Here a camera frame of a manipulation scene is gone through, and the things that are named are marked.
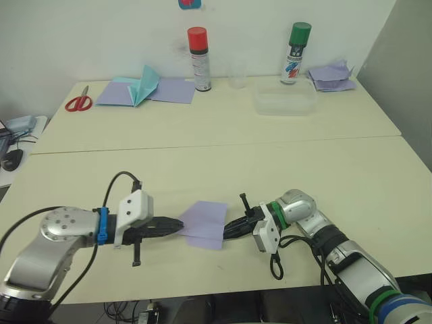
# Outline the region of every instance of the clear plastic container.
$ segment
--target clear plastic container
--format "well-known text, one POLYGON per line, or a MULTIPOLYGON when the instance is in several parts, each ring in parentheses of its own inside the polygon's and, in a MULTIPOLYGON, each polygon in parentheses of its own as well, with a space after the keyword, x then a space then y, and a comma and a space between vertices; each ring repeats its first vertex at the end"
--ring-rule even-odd
POLYGON ((297 78, 295 84, 287 85, 278 77, 263 77, 255 82, 254 101, 260 115, 307 115, 315 109, 317 91, 306 78, 297 78))

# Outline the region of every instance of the red scissors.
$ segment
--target red scissors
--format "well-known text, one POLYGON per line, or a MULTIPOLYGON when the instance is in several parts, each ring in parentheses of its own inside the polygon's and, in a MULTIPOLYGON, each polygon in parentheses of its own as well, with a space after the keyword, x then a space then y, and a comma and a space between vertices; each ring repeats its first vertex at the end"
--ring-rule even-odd
POLYGON ((84 111, 92 107, 93 101, 87 95, 87 91, 88 91, 88 86, 84 88, 82 94, 79 97, 73 98, 70 102, 68 102, 65 106, 65 109, 67 111, 84 111))

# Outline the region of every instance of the spray can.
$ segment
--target spray can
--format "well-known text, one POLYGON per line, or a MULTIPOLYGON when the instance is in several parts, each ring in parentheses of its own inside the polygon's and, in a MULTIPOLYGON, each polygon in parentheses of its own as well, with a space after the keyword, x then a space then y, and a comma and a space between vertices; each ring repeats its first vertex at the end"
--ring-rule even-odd
POLYGON ((194 68, 195 89, 198 91, 208 91, 211 89, 211 82, 207 31, 203 27, 189 28, 188 39, 192 66, 194 68))
POLYGON ((281 82, 293 84, 300 71, 303 58, 303 50, 308 43, 312 26, 307 22, 296 22, 292 25, 291 37, 286 55, 286 63, 283 65, 281 82))

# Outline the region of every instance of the spray can label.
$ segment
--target spray can label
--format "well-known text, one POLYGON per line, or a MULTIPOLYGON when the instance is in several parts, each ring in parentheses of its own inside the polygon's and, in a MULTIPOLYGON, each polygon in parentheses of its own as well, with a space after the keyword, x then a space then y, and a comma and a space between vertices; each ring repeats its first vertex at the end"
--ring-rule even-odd
POLYGON ((291 49, 288 50, 286 63, 282 69, 281 81, 283 83, 294 83, 294 79, 298 76, 300 71, 300 64, 303 58, 303 48, 302 45, 293 45, 291 49))
POLYGON ((195 88, 199 91, 211 89, 209 55, 191 54, 194 68, 195 88))

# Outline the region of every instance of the scissors handle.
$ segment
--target scissors handle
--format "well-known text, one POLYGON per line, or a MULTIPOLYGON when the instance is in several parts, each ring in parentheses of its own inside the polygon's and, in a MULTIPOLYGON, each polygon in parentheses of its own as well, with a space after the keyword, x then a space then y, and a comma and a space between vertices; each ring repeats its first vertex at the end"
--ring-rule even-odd
POLYGON ((89 96, 76 97, 66 104, 65 109, 67 111, 84 111, 92 107, 92 104, 93 101, 89 96))

